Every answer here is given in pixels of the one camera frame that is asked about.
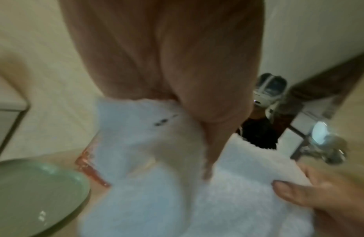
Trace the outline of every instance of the hand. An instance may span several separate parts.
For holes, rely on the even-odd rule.
[[[264,26],[259,0],[59,0],[83,62],[118,99],[175,99],[201,122],[205,178],[252,110]]]
[[[339,176],[299,164],[312,186],[274,181],[277,196],[315,210],[315,228],[333,237],[364,237],[364,190]]]

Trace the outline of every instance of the oval green tray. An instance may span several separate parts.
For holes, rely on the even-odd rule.
[[[29,237],[62,221],[87,198],[79,172],[28,159],[0,162],[0,237]]]

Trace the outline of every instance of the folded towel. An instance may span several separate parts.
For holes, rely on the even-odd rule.
[[[233,134],[204,182],[203,130],[177,102],[103,100],[99,115],[93,163],[112,187],[82,237],[312,236],[312,211],[273,193],[273,180],[310,185],[277,151]]]

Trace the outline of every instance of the white and black device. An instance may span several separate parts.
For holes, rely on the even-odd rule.
[[[286,87],[287,81],[283,77],[270,73],[262,74],[253,91],[253,101],[255,105],[267,108],[282,97]]]

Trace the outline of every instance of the chrome faucet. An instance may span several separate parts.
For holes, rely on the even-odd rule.
[[[300,148],[302,155],[322,159],[327,164],[341,164],[347,158],[347,142],[334,134],[326,122],[319,121],[308,137],[309,144]]]

